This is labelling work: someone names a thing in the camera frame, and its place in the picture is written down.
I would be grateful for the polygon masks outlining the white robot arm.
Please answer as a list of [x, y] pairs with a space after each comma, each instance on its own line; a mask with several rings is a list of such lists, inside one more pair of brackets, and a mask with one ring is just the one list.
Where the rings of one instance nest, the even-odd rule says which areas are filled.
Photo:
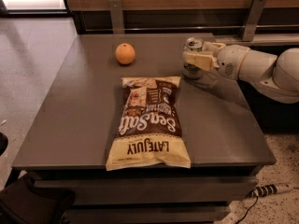
[[299, 101], [299, 48], [277, 56], [191, 37], [185, 42], [182, 57], [187, 65], [200, 71], [216, 71], [222, 77], [248, 82], [272, 100], [284, 104]]

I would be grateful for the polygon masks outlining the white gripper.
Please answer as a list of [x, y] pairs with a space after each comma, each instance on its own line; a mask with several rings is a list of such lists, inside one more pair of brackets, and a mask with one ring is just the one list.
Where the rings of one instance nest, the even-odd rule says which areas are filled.
[[183, 60], [208, 72], [219, 67], [217, 71], [222, 77], [237, 80], [240, 66], [249, 54], [250, 48], [239, 45], [226, 46], [224, 43], [205, 41], [202, 51], [209, 51], [213, 55], [218, 54], [218, 57], [216, 59], [210, 53], [184, 51]]

